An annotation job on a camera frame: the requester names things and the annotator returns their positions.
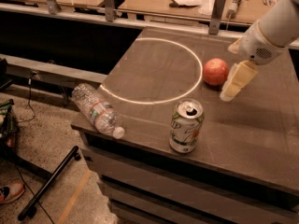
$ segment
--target apple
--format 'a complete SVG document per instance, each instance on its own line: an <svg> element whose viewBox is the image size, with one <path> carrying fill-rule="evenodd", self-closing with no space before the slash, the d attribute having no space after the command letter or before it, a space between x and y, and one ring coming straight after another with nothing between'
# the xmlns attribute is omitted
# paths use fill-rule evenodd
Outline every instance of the apple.
<svg viewBox="0 0 299 224"><path fill-rule="evenodd" d="M226 81L229 71L230 68L223 59L213 58L204 65L203 79L210 86L220 86Z"/></svg>

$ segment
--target bottle label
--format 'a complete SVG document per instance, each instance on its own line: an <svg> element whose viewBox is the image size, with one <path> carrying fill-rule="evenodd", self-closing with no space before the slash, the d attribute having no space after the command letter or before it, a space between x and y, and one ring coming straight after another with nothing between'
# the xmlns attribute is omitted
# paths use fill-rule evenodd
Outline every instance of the bottle label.
<svg viewBox="0 0 299 224"><path fill-rule="evenodd" d="M103 101L103 102L97 102L95 103L89 112L90 121L94 125L96 120L101 117L106 110L113 108L109 102Z"/></svg>

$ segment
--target floor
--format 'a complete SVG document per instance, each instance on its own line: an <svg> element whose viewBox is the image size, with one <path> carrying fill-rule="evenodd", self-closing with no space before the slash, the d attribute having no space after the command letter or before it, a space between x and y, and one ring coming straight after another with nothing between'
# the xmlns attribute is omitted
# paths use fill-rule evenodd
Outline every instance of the floor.
<svg viewBox="0 0 299 224"><path fill-rule="evenodd" d="M28 106L28 98L29 88L26 86L12 85L0 92L0 102L6 99L14 100L13 111L20 126L17 154L53 172L74 145L84 146L78 132L70 126L78 111L72 102L64 106L60 94L32 89L30 105L36 117L26 121L34 114ZM43 185L44 180L40 177L23 169L21 174L33 192L37 192ZM0 160L0 176L0 186L21 180L15 166L4 160ZM88 169L84 159L72 160L41 198L40 203L57 224L131 223L110 213L108 199L97 187L97 180L97 174ZM26 188L17 201L0 205L0 224L53 223L38 205L33 218L27 217L22 222L18 221L18 214L32 197L32 193Z"/></svg>

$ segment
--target metal pole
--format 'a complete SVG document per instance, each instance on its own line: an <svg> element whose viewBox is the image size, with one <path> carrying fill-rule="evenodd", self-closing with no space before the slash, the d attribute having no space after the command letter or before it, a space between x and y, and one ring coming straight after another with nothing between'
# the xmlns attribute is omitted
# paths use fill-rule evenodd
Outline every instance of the metal pole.
<svg viewBox="0 0 299 224"><path fill-rule="evenodd" d="M212 18L211 18L211 22L209 23L209 29L208 29L208 33L211 35L218 34L221 25L221 18L224 10L225 1L226 0L215 0L214 2Z"/></svg>
<svg viewBox="0 0 299 224"><path fill-rule="evenodd" d="M115 19L114 0L104 0L104 3L105 3L106 21L114 21Z"/></svg>
<svg viewBox="0 0 299 224"><path fill-rule="evenodd" d="M50 14L57 14L62 10L56 0L47 0L47 5Z"/></svg>
<svg viewBox="0 0 299 224"><path fill-rule="evenodd" d="M77 155L78 146L74 146L72 150L67 154L64 160L59 164L56 170L52 173L49 180L39 189L36 195L31 199L31 201L25 206L25 208L18 215L18 220L23 221L27 216L30 216L35 211L35 205L38 203L39 199L44 195L50 185L54 182L59 173L65 168L65 166L70 162L72 158Z"/></svg>

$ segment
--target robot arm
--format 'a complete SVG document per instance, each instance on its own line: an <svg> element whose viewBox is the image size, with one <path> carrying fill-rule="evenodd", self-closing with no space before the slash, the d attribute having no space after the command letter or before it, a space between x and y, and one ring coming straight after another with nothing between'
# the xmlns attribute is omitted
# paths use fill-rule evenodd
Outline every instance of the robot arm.
<svg viewBox="0 0 299 224"><path fill-rule="evenodd" d="M257 74L256 65L270 63L298 37L299 0L280 0L229 47L245 61L232 67L222 88L221 99L234 99Z"/></svg>

